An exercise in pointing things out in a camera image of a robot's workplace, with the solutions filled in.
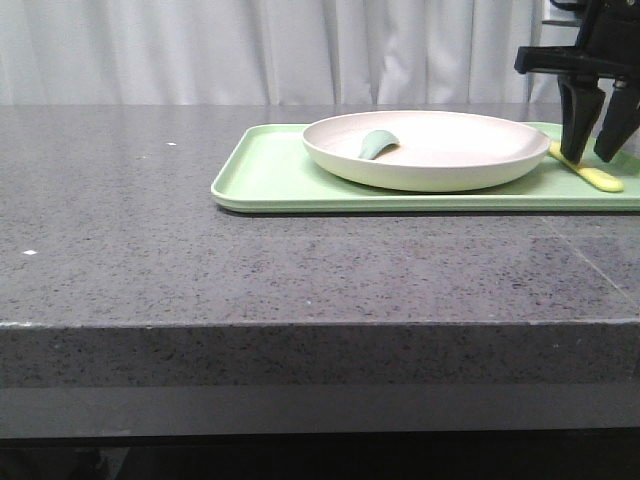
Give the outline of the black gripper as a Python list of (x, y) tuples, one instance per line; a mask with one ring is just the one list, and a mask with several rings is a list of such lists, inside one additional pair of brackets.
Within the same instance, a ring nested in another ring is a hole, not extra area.
[(523, 46), (514, 68), (520, 74), (575, 75), (558, 79), (562, 110), (560, 151), (578, 164), (599, 118), (605, 93), (598, 80), (611, 79), (614, 90), (594, 152), (610, 162), (639, 128), (639, 3), (637, 1), (549, 1), (543, 22), (576, 26), (569, 46)]

